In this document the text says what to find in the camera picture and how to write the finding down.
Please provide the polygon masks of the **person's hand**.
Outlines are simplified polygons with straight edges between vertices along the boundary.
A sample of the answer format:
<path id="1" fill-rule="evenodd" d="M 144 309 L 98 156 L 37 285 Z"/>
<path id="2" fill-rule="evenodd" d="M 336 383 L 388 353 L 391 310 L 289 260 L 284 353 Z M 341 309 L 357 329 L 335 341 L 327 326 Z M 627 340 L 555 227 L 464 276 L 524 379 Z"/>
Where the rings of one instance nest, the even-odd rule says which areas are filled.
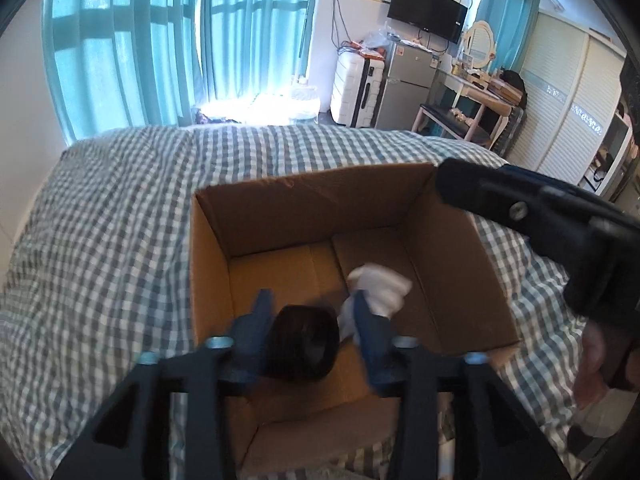
<path id="1" fill-rule="evenodd" d="M 578 410 L 600 402 L 608 393 L 601 373 L 606 357 L 606 343 L 600 326 L 589 321 L 582 332 L 582 356 L 573 387 Z"/>

